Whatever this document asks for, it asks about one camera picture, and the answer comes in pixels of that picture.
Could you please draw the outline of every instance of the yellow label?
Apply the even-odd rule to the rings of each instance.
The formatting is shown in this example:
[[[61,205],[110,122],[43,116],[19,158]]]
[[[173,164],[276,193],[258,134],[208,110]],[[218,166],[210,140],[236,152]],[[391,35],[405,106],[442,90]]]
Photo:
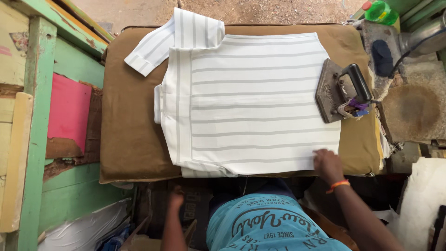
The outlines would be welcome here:
[[[383,12],[383,13],[381,14],[381,16],[379,16],[378,18],[381,19],[381,18],[385,17],[386,14],[387,14],[387,12]]]

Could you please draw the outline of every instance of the white shirt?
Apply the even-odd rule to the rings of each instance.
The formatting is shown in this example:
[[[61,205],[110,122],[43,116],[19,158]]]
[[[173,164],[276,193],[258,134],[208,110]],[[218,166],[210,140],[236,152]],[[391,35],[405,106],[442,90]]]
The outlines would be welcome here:
[[[126,62],[147,75],[174,36],[155,98],[173,164],[252,175],[311,170],[313,150],[337,152],[340,121],[325,124],[314,98],[328,58],[316,33],[225,36],[222,22],[177,8],[152,33]]]

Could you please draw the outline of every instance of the man's arm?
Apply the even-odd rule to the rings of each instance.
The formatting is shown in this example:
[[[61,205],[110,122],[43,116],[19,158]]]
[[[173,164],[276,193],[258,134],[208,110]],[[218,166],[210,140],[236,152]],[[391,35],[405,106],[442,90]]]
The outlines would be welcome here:
[[[339,156],[332,151],[315,151],[314,169],[329,185],[345,180]],[[350,235],[361,251],[400,251],[404,248],[374,215],[350,186],[340,185],[334,194],[350,228]]]
[[[176,186],[170,194],[169,202],[167,204],[161,251],[187,251],[179,215],[183,201],[184,197],[181,187]]]

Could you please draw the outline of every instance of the bracelet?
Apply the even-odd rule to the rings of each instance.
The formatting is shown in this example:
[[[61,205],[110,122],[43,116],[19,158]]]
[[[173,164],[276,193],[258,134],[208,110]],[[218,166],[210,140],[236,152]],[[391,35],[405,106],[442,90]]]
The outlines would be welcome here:
[[[340,181],[340,182],[336,182],[333,185],[331,185],[330,189],[328,191],[326,191],[325,193],[327,193],[327,194],[332,193],[334,188],[337,187],[337,186],[340,186],[340,185],[348,185],[349,186],[350,182],[348,182],[348,180],[343,180],[343,181]]]

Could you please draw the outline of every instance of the charcoal iron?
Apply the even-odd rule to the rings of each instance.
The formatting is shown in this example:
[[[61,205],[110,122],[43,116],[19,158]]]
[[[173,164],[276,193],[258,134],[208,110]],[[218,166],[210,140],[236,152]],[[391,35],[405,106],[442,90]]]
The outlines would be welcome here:
[[[351,105],[351,99],[355,99],[356,106]],[[338,112],[338,107],[347,102],[349,104],[344,109],[352,117],[368,114],[371,108],[368,105],[375,103],[357,64],[350,64],[343,69],[326,59],[316,89],[316,103],[324,122],[333,123],[351,117]]]

